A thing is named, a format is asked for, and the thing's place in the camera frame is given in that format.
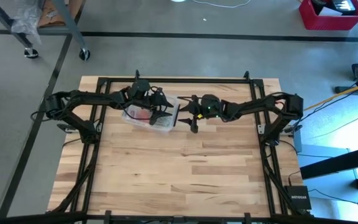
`concrete floor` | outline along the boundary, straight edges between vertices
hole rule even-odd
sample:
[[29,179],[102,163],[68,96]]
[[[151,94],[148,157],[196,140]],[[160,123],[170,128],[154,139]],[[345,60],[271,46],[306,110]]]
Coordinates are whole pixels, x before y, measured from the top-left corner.
[[[14,13],[12,1],[0,4]],[[306,30],[298,6],[296,0],[251,1],[237,9],[191,1],[92,0],[85,4],[78,26],[82,31],[358,37],[358,25],[349,32]],[[35,46],[40,58],[29,60],[13,36],[0,35],[0,198],[29,131],[29,115],[42,99],[64,39],[42,36],[43,44]],[[90,60],[78,58],[79,46],[72,41],[54,91],[77,88],[83,75],[133,76],[136,69],[144,76],[202,77],[241,77],[249,70],[252,78],[279,78],[282,90],[299,94],[307,106],[331,96],[334,86],[353,84],[350,68],[358,63],[358,43],[140,37],[86,41]],[[333,146],[329,138],[312,137],[357,117],[358,96],[350,96],[305,120],[303,143]],[[55,124],[41,126],[9,215],[43,213],[47,208],[65,137]],[[319,203],[332,202],[319,199],[313,206],[323,208]],[[322,217],[341,217],[323,213]]]

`caster wheel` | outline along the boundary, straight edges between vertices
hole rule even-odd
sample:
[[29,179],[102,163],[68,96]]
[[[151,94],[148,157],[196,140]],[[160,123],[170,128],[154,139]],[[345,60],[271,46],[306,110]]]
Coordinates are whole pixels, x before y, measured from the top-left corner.
[[90,57],[91,57],[91,52],[89,50],[86,51],[86,55],[83,50],[80,51],[80,59],[81,60],[87,61]]
[[32,54],[30,54],[27,50],[24,50],[24,56],[29,59],[35,59],[38,57],[38,51],[32,49]]

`wood plank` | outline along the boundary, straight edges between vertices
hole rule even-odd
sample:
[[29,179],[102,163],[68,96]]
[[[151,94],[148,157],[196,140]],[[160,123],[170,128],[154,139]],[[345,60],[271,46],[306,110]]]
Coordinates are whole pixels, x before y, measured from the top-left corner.
[[[79,90],[94,91],[97,79],[83,77]],[[266,94],[280,91],[278,79],[264,79],[264,83]],[[130,84],[114,83],[111,89],[120,90]],[[249,86],[245,84],[156,85],[166,95],[209,93],[237,103],[251,99]],[[89,118],[90,111],[91,106],[75,109],[83,119]],[[230,123],[220,119],[201,120],[198,134],[191,133],[190,127],[183,123],[177,123],[169,133],[156,133],[125,123],[121,115],[119,110],[106,111],[89,214],[102,215],[105,210],[112,210],[115,215],[242,217],[244,212],[250,212],[252,217],[269,216],[254,115]],[[179,114],[179,118],[189,117],[187,113]],[[78,137],[68,134],[66,141]],[[82,147],[78,141],[63,148],[49,210],[75,184]],[[285,184],[288,175],[299,171],[297,158],[287,144],[277,146],[277,154]],[[300,174],[292,175],[291,182],[301,185]],[[279,212],[275,187],[273,192]]]

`yellow cable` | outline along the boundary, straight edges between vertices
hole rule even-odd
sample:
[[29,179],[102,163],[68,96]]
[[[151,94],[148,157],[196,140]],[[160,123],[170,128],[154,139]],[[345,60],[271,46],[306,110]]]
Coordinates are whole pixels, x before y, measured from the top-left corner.
[[334,98],[337,98],[337,97],[339,97],[341,95],[344,95],[344,94],[347,94],[347,93],[351,93],[351,92],[356,91],[356,90],[358,90],[358,86],[354,87],[354,88],[351,88],[351,89],[348,89],[348,90],[345,90],[342,93],[338,93],[336,95],[333,95],[332,97],[328,98],[327,100],[323,100],[320,103],[317,103],[315,105],[309,106],[308,108],[304,109],[304,111],[312,109],[312,108],[315,108],[316,106],[322,105],[323,103],[328,102],[328,101],[330,101],[330,100],[332,100]]

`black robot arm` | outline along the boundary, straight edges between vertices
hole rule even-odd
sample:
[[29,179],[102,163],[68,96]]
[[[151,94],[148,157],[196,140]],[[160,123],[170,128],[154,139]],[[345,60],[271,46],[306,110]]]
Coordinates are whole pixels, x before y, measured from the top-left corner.
[[[179,121],[189,124],[193,133],[198,132],[197,120],[199,119],[221,118],[223,122],[230,122],[246,114],[265,110],[274,112],[278,116],[277,119],[272,124],[266,125],[262,135],[264,143],[274,146],[278,144],[280,133],[285,126],[290,121],[298,120],[303,116],[303,99],[298,95],[288,93],[273,93],[244,103],[219,100],[214,95],[204,95],[201,98],[196,95],[178,98],[189,101],[189,104],[180,111],[189,111],[193,119],[179,119]],[[283,104],[282,109],[276,106],[279,102]]]
[[130,105],[138,106],[152,112],[149,118],[136,118],[147,119],[150,125],[155,124],[158,118],[171,116],[172,114],[162,110],[162,108],[173,107],[167,101],[162,88],[150,86],[149,81],[138,77],[139,73],[137,72],[132,86],[110,94],[78,90],[54,93],[45,100],[46,115],[50,119],[62,120],[77,129],[83,143],[95,143],[99,138],[99,133],[91,121],[84,121],[73,113],[74,108],[80,105],[110,106],[115,110],[125,110]]

